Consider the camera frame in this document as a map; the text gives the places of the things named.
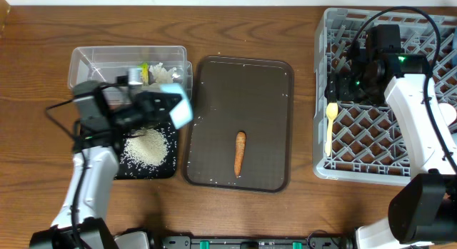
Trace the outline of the light blue bowl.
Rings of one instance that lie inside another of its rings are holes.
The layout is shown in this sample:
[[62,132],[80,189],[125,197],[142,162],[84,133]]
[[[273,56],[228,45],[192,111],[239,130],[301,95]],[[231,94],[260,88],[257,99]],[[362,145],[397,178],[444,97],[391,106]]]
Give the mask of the light blue bowl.
[[163,83],[159,88],[162,93],[177,94],[181,97],[179,102],[169,112],[175,129],[180,129],[190,123],[194,119],[194,113],[190,100],[181,85],[177,83]]

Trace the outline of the white tissue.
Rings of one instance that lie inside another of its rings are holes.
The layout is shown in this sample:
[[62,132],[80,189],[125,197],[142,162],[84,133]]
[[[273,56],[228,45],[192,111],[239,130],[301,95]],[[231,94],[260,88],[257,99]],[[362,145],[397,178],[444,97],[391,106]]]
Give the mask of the white tissue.
[[149,66],[148,78],[147,84],[157,87],[163,83],[174,83],[181,78],[181,75],[176,67],[166,69],[164,64],[159,62],[156,65]]

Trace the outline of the pale yellow plastic spoon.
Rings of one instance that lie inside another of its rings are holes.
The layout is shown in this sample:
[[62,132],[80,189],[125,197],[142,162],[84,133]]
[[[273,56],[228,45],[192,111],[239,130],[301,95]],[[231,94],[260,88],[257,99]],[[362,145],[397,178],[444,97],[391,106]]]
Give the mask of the pale yellow plastic spoon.
[[326,132],[325,154],[327,157],[331,155],[332,137],[333,137],[333,122],[338,116],[338,104],[331,102],[326,107],[326,117],[328,119],[328,127]]

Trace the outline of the pile of white rice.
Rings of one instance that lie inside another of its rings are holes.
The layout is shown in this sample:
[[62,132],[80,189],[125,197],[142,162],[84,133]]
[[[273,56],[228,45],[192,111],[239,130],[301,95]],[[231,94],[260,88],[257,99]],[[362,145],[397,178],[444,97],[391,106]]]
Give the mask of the pile of white rice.
[[142,129],[128,138],[124,147],[124,159],[139,166],[158,167],[168,155],[165,136],[155,129]]

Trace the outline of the yellow green snack wrapper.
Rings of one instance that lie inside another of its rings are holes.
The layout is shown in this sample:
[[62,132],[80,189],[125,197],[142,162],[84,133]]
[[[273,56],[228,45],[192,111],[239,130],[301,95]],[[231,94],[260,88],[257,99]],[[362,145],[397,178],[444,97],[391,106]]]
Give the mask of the yellow green snack wrapper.
[[139,65],[141,69],[141,80],[144,86],[149,85],[149,65],[144,62]]

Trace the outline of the orange carrot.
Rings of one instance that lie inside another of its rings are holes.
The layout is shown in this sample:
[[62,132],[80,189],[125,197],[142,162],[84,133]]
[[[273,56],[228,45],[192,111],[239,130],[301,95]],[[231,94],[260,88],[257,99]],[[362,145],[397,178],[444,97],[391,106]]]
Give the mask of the orange carrot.
[[243,164],[243,157],[246,148],[246,134],[240,131],[236,135],[235,143],[235,159],[234,159],[234,173],[238,178],[241,175],[241,168]]

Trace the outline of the pink plastic cup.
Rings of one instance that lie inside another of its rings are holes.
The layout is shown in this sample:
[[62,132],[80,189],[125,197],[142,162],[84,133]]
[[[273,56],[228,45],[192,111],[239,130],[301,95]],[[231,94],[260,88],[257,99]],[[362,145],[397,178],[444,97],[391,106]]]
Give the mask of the pink plastic cup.
[[455,133],[453,125],[456,123],[456,109],[449,103],[439,103],[441,115],[451,133]]

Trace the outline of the dark blue plate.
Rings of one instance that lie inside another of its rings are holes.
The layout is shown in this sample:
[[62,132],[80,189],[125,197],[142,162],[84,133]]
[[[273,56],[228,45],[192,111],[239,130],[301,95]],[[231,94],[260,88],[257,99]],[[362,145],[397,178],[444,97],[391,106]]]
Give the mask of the dark blue plate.
[[[453,37],[452,49],[455,52],[457,51],[457,36],[456,35]],[[452,65],[453,65],[453,67],[457,66],[457,54],[455,54],[452,58]]]

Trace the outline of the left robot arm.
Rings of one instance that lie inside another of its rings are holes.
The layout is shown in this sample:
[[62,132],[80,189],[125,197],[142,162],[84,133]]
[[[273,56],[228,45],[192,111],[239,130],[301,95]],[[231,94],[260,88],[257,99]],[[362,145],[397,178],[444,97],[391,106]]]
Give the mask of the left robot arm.
[[151,248],[147,231],[112,235],[105,219],[111,187],[119,171],[124,140],[135,130],[171,121],[180,128],[192,119],[181,85],[165,83],[157,92],[128,93],[130,103],[110,108],[109,84],[85,81],[73,90],[79,119],[67,135],[73,140],[74,172],[64,204],[47,230],[35,232],[30,248]]

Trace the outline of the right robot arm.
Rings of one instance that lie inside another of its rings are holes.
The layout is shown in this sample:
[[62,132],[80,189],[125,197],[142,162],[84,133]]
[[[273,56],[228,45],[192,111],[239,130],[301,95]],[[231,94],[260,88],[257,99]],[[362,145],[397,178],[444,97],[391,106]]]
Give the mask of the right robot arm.
[[411,181],[390,202],[386,218],[356,229],[340,248],[405,248],[456,241],[456,144],[433,89],[432,67],[401,48],[400,29],[369,29],[366,46],[353,42],[350,73],[332,75],[326,87],[326,155],[331,154],[339,100],[387,103],[410,159]]

